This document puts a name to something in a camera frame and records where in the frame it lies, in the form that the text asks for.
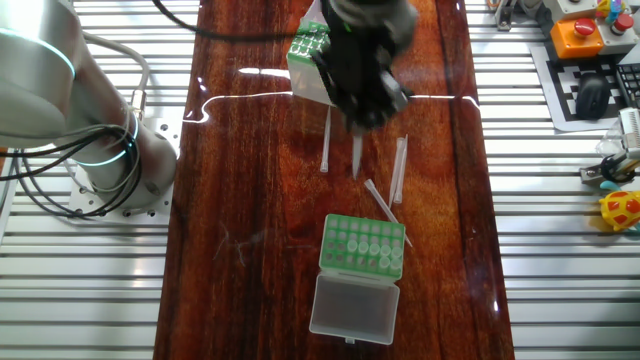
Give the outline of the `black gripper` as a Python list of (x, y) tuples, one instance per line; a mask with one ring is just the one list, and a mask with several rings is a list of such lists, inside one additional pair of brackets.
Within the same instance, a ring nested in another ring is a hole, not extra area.
[(336, 1), (322, 1), (328, 42), (312, 54), (322, 83), (333, 103), (343, 108), (348, 133), (367, 133), (383, 127), (388, 117), (377, 103), (390, 103), (397, 113), (409, 104), (412, 91), (390, 73), (395, 45), (382, 26), (350, 23), (338, 14)]

